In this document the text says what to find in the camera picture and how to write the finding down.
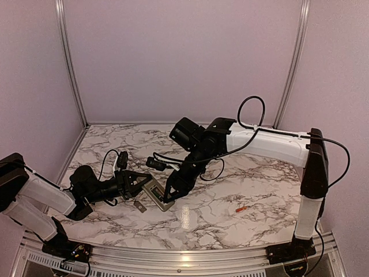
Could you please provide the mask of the grey remote control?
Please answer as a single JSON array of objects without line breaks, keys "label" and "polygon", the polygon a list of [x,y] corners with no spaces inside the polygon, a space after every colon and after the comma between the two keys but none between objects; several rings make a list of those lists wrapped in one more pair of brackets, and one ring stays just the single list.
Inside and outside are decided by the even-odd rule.
[{"label": "grey remote control", "polygon": [[162,211],[168,211],[175,202],[165,203],[164,200],[164,188],[160,185],[160,183],[152,178],[149,182],[147,182],[142,190],[149,196],[149,198],[158,206],[158,208]]}]

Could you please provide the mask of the grey battery cover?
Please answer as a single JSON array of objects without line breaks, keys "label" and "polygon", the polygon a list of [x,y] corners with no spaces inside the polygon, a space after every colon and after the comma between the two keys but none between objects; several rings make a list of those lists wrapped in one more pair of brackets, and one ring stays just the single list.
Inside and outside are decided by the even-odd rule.
[{"label": "grey battery cover", "polygon": [[138,200],[134,200],[133,204],[141,213],[144,213],[147,210],[146,207]]}]

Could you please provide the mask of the black green battery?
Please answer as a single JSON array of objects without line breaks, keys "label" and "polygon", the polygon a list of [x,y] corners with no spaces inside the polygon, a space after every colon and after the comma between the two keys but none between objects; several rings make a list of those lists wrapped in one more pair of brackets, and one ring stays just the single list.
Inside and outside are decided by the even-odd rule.
[{"label": "black green battery", "polygon": [[161,193],[161,191],[157,190],[157,188],[152,189],[152,193],[156,196],[156,198],[163,202],[163,194]]}]

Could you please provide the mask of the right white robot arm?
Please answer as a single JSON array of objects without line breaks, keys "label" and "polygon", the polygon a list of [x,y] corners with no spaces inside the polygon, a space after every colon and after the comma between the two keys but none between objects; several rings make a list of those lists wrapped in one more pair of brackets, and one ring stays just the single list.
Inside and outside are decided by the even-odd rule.
[{"label": "right white robot arm", "polygon": [[320,130],[284,132],[242,125],[222,117],[204,128],[184,117],[171,130],[170,138],[189,154],[166,181],[165,203],[187,196],[211,160],[236,152],[277,159],[303,168],[295,238],[287,243],[285,252],[296,259],[308,249],[307,240],[313,235],[329,186],[327,154]]}]

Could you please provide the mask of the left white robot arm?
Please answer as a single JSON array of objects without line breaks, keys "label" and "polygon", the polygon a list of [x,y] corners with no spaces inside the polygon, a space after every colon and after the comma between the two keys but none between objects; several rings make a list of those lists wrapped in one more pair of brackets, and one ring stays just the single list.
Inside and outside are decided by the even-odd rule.
[{"label": "left white robot arm", "polygon": [[35,206],[43,204],[80,221],[92,213],[92,205],[110,202],[117,197],[135,197],[152,181],[150,174],[117,170],[108,180],[100,181],[91,166],[78,167],[70,176],[71,187],[64,189],[28,167],[19,153],[1,159],[1,213],[35,232],[61,257],[73,251],[73,244],[60,235],[56,220]]}]

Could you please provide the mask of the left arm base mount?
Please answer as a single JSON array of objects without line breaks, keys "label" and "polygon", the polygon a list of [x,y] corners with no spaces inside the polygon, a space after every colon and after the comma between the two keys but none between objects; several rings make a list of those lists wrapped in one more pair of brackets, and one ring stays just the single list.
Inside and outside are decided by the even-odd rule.
[{"label": "left arm base mount", "polygon": [[50,240],[43,244],[44,253],[63,258],[66,261],[87,263],[92,252],[92,245],[70,240]]}]

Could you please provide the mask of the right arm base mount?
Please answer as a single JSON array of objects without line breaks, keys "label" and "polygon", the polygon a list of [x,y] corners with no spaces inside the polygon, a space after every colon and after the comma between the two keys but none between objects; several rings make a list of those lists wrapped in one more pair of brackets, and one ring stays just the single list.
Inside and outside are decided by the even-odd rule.
[{"label": "right arm base mount", "polygon": [[308,243],[307,246],[293,245],[291,242],[271,245],[266,247],[269,264],[286,263],[299,259],[306,259],[317,253],[315,245]]}]

